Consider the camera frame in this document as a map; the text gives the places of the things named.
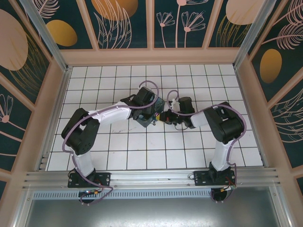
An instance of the metal plate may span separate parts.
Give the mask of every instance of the metal plate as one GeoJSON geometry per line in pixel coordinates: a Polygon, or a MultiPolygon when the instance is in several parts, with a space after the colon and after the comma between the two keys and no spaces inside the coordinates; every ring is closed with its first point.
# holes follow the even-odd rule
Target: metal plate
{"type": "MultiPolygon", "coordinates": [[[[110,184],[110,173],[96,173],[96,179],[95,183],[100,183],[103,186],[109,186],[110,184]]],[[[68,188],[97,188],[97,186],[94,186],[86,181],[84,181],[82,178],[79,177],[76,173],[71,173],[68,184],[68,188]]]]}
{"type": "MultiPolygon", "coordinates": [[[[232,170],[228,173],[227,176],[232,183],[235,183],[234,176],[235,173],[232,170]]],[[[194,179],[195,186],[229,185],[229,182],[225,177],[222,177],[221,179],[218,178],[217,181],[214,183],[209,177],[208,171],[194,171],[194,179]]]]}

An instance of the flower illustration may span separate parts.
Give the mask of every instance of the flower illustration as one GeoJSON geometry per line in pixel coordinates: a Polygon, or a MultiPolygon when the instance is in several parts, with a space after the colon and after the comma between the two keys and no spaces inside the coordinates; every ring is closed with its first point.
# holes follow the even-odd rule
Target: flower illustration
{"type": "Polygon", "coordinates": [[[185,5],[197,5],[206,3],[208,0],[177,0],[178,5],[185,6],[185,5]]]}
{"type": "MultiPolygon", "coordinates": [[[[25,131],[25,129],[23,129],[9,121],[9,116],[10,116],[11,110],[13,108],[13,102],[14,102],[14,99],[11,96],[7,96],[7,99],[5,100],[4,95],[0,94],[0,123],[9,123],[16,128],[25,131]]],[[[9,135],[3,131],[0,131],[0,134],[6,136],[8,138],[11,138],[13,140],[19,141],[19,142],[22,141],[21,139],[14,137],[12,135],[9,135]]]]}
{"type": "Polygon", "coordinates": [[[186,47],[186,36],[188,32],[198,31],[205,28],[203,13],[192,13],[188,17],[188,12],[182,13],[182,23],[185,31],[184,47],[186,47]]]}
{"type": "Polygon", "coordinates": [[[8,96],[7,101],[5,101],[4,95],[0,95],[0,122],[9,122],[9,115],[13,107],[13,101],[14,99],[10,96],[8,96]]]}
{"type": "Polygon", "coordinates": [[[157,15],[158,22],[161,26],[162,40],[163,40],[164,48],[166,48],[165,41],[164,41],[163,27],[174,25],[175,20],[173,20],[173,16],[172,16],[171,12],[163,13],[163,15],[161,13],[157,13],[156,15],[157,15]]]}
{"type": "Polygon", "coordinates": [[[177,0],[178,4],[178,12],[177,12],[177,22],[176,22],[176,48],[178,48],[178,22],[179,22],[179,14],[180,14],[180,7],[185,5],[198,5],[207,3],[208,0],[177,0]]]}

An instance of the grid line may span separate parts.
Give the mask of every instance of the grid line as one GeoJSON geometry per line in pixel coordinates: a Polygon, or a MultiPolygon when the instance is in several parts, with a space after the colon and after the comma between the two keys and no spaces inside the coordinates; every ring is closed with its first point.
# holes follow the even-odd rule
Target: grid line
{"type": "MultiPolygon", "coordinates": [[[[205,65],[201,65],[197,67],[197,69],[201,70],[201,74],[203,74],[203,69],[206,71],[206,67],[205,65]]],[[[170,66],[159,66],[159,68],[155,68],[154,73],[152,73],[153,77],[149,77],[148,79],[152,80],[152,81],[158,81],[159,83],[159,92],[160,92],[160,96],[162,96],[163,100],[166,100],[165,93],[167,94],[168,91],[176,89],[179,92],[181,92],[181,97],[182,96],[190,96],[191,98],[194,99],[193,102],[195,102],[195,104],[193,104],[193,107],[198,110],[198,105],[205,105],[203,102],[211,102],[212,104],[214,103],[220,103],[223,101],[241,101],[243,102],[243,98],[242,96],[236,96],[235,93],[233,93],[233,88],[237,88],[237,90],[239,89],[239,83],[238,86],[237,84],[233,82],[233,80],[229,80],[229,78],[224,77],[224,69],[223,71],[220,69],[220,75],[219,75],[219,71],[218,71],[218,67],[219,66],[215,66],[215,67],[208,67],[208,72],[206,73],[206,75],[197,75],[197,69],[195,70],[195,75],[193,75],[193,71],[192,68],[190,67],[190,65],[185,65],[185,66],[177,66],[176,65],[170,65],[170,66]],[[215,68],[215,70],[217,71],[216,75],[212,75],[214,74],[214,72],[210,72],[209,70],[215,68]],[[212,80],[211,80],[211,85],[209,83],[209,76],[211,76],[212,80]],[[222,84],[220,81],[218,81],[216,78],[214,77],[220,77],[221,80],[223,81],[223,87],[220,87],[219,84],[216,84],[216,82],[222,84]],[[206,93],[205,90],[200,90],[201,93],[197,93],[196,89],[206,89],[209,92],[209,94],[206,93]],[[220,95],[222,96],[222,98],[226,95],[226,99],[222,100],[222,101],[218,101],[218,100],[214,100],[213,94],[211,92],[211,88],[215,88],[212,89],[213,94],[215,95],[215,99],[218,99],[218,97],[220,98],[220,95]],[[223,90],[222,89],[216,89],[216,88],[224,88],[225,91],[225,95],[223,95],[223,90]],[[227,96],[227,90],[226,88],[230,89],[232,92],[232,96],[230,98],[227,96]]],[[[140,80],[141,77],[142,80],[146,80],[147,79],[147,69],[148,67],[145,66],[145,75],[144,74],[144,68],[141,67],[140,69],[135,69],[133,68],[133,66],[130,66],[130,75],[129,72],[127,72],[127,77],[123,77],[126,74],[123,74],[122,71],[120,71],[119,76],[117,76],[117,67],[111,69],[111,71],[109,73],[111,73],[111,76],[108,76],[109,74],[104,75],[105,77],[101,77],[101,74],[103,72],[105,72],[106,68],[101,67],[100,70],[100,76],[99,78],[89,78],[88,81],[86,81],[87,78],[87,73],[90,70],[88,67],[86,67],[85,70],[85,77],[77,77],[78,75],[81,76],[84,74],[84,68],[82,68],[79,71],[77,70],[77,67],[73,68],[73,71],[75,71],[75,76],[74,78],[70,78],[69,82],[68,82],[68,87],[67,87],[67,92],[65,93],[65,97],[64,97],[64,101],[63,101],[63,105],[62,105],[62,109],[61,109],[61,113],[60,113],[60,119],[58,121],[58,125],[56,128],[56,133],[55,133],[55,139],[52,145],[52,152],[49,156],[50,161],[48,162],[48,166],[47,169],[48,170],[66,170],[68,169],[68,163],[70,162],[71,159],[71,155],[69,156],[64,156],[62,153],[62,150],[60,148],[61,145],[61,137],[60,137],[60,132],[59,129],[62,128],[65,123],[65,121],[67,121],[69,119],[69,115],[71,116],[73,114],[73,111],[76,107],[80,107],[81,105],[87,105],[88,108],[93,108],[95,107],[95,109],[97,109],[97,107],[100,105],[101,107],[103,106],[110,106],[113,105],[115,103],[115,101],[120,100],[121,98],[125,98],[126,94],[135,94],[136,90],[134,85],[134,81],[137,82],[140,80]],[[96,87],[96,82],[98,81],[98,88],[97,89],[91,89],[96,87]],[[79,88],[79,84],[77,85],[77,83],[80,83],[82,86],[82,90],[73,90],[70,88],[79,88]],[[95,95],[97,94],[97,99],[95,101],[93,101],[95,95]],[[63,157],[64,161],[67,161],[66,165],[61,169],[54,169],[54,164],[56,161],[56,158],[58,157],[63,157]]],[[[107,136],[101,136],[101,143],[104,142],[108,142],[108,145],[106,145],[105,148],[102,148],[102,151],[98,149],[96,149],[95,151],[92,151],[92,154],[98,155],[96,152],[103,152],[103,153],[99,153],[101,156],[105,155],[107,152],[107,160],[105,162],[104,160],[104,167],[100,167],[100,168],[105,168],[104,170],[121,170],[121,169],[134,169],[136,168],[135,166],[135,162],[141,163],[140,166],[138,166],[136,169],[142,169],[143,168],[143,164],[142,162],[144,161],[146,164],[145,169],[154,169],[154,168],[148,168],[148,163],[152,163],[153,161],[158,161],[157,159],[159,158],[159,162],[161,162],[163,168],[167,169],[169,168],[187,168],[187,164],[188,165],[192,165],[192,160],[195,159],[195,157],[193,157],[194,154],[197,154],[197,152],[188,152],[186,153],[187,150],[201,150],[203,151],[203,156],[204,156],[204,164],[205,166],[207,166],[206,160],[210,159],[210,155],[212,154],[213,150],[215,150],[215,145],[213,144],[213,142],[208,141],[206,139],[203,138],[204,136],[207,136],[207,138],[212,138],[212,132],[211,129],[209,127],[204,127],[201,128],[199,127],[198,129],[194,129],[194,130],[190,130],[187,129],[185,130],[183,125],[182,125],[182,131],[177,131],[173,125],[156,125],[154,126],[155,128],[153,128],[152,125],[149,126],[149,129],[151,130],[147,130],[146,128],[140,128],[141,126],[137,123],[137,122],[131,122],[133,120],[128,120],[128,122],[122,122],[121,124],[115,124],[115,125],[110,125],[109,131],[105,131],[105,130],[101,130],[98,132],[98,134],[107,134],[107,136]],[[199,141],[195,142],[195,140],[191,140],[190,135],[188,134],[190,132],[200,132],[200,136],[199,136],[199,141]],[[145,146],[143,145],[143,142],[141,143],[140,146],[130,146],[132,143],[136,143],[136,139],[137,138],[141,138],[140,135],[138,135],[138,137],[136,136],[136,134],[142,134],[145,133],[145,136],[143,138],[145,138],[146,143],[145,146]],[[116,136],[117,134],[120,134],[119,138],[122,138],[122,141],[126,141],[126,149],[123,147],[124,145],[120,145],[120,148],[115,147],[115,146],[111,146],[111,141],[112,141],[112,145],[113,143],[116,144],[116,136]],[[191,144],[194,143],[194,145],[192,146],[187,146],[187,147],[191,147],[191,148],[186,148],[185,145],[185,140],[191,140],[191,144]],[[140,154],[139,157],[136,157],[134,155],[130,156],[129,151],[133,152],[133,151],[138,151],[140,154]],[[115,157],[115,155],[113,155],[114,152],[118,152],[119,154],[117,154],[117,162],[121,163],[121,169],[119,169],[119,165],[115,162],[115,159],[113,161],[112,158],[115,157]]],[[[245,158],[243,155],[243,149],[244,148],[254,148],[256,149],[257,146],[255,146],[255,143],[250,142],[250,137],[254,137],[254,131],[253,130],[248,130],[249,132],[249,136],[247,136],[246,138],[244,138],[244,140],[241,141],[241,144],[239,143],[239,148],[241,151],[241,155],[239,152],[235,152],[236,154],[236,160],[243,160],[243,162],[241,161],[241,165],[246,166],[246,162],[245,162],[245,158]]]]}

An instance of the beige circle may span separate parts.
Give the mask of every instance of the beige circle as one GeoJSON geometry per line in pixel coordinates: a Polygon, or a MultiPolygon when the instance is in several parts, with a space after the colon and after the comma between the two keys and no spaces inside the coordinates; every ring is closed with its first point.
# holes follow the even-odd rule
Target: beige circle
{"type": "Polygon", "coordinates": [[[27,35],[21,24],[8,12],[0,9],[0,65],[19,70],[27,61],[27,35]]]}
{"type": "Polygon", "coordinates": [[[249,25],[258,14],[264,0],[228,0],[226,17],[235,25],[249,25]]]}
{"type": "Polygon", "coordinates": [[[282,57],[279,51],[275,49],[267,50],[261,59],[260,75],[265,83],[275,81],[282,67],[282,57]]]}
{"type": "Polygon", "coordinates": [[[125,9],[128,16],[131,17],[138,9],[138,0],[91,0],[96,11],[103,17],[108,20],[122,20],[124,17],[119,16],[118,7],[120,6],[121,10],[125,9]]]}
{"type": "Polygon", "coordinates": [[[61,46],[73,46],[78,38],[75,30],[62,20],[52,20],[46,24],[55,42],[61,46]]]}

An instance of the leaf illustration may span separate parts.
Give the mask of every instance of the leaf illustration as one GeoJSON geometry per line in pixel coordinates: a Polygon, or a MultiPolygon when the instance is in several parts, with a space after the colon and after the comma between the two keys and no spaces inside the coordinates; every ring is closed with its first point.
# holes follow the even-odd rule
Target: leaf illustration
{"type": "Polygon", "coordinates": [[[122,20],[119,20],[119,32],[118,32],[118,39],[116,46],[113,46],[113,48],[120,49],[125,44],[127,45],[126,48],[129,47],[131,40],[132,40],[132,26],[129,19],[129,16],[125,9],[121,10],[121,8],[118,8],[118,12],[123,18],[122,20]]]}
{"type": "Polygon", "coordinates": [[[276,40],[276,43],[280,49],[294,50],[294,47],[298,46],[301,41],[303,41],[303,24],[288,24],[281,29],[278,37],[266,40],[262,44],[273,40],[276,40]]]}
{"type": "Polygon", "coordinates": [[[295,107],[296,104],[303,101],[303,89],[295,95],[293,98],[284,102],[277,103],[272,111],[273,117],[281,116],[281,113],[287,113],[291,108],[295,107]]]}
{"type": "Polygon", "coordinates": [[[46,19],[50,19],[60,7],[58,0],[33,0],[33,2],[40,16],[46,19]]]}
{"type": "Polygon", "coordinates": [[[292,0],[288,7],[286,18],[292,25],[301,24],[303,21],[303,0],[292,0]]]}
{"type": "Polygon", "coordinates": [[[293,98],[277,103],[272,111],[283,142],[303,140],[303,89],[293,98]]]}
{"type": "Polygon", "coordinates": [[[102,2],[96,0],[95,3],[102,15],[99,17],[95,13],[99,24],[98,43],[100,48],[128,48],[132,40],[132,28],[126,10],[121,8],[117,1],[115,8],[109,0],[102,2]]]}
{"type": "Polygon", "coordinates": [[[98,21],[98,25],[99,25],[99,34],[98,34],[98,44],[100,44],[102,49],[106,49],[108,47],[108,34],[107,34],[107,30],[104,26],[104,21],[103,18],[101,19],[96,13],[94,13],[97,21],[98,21]]]}

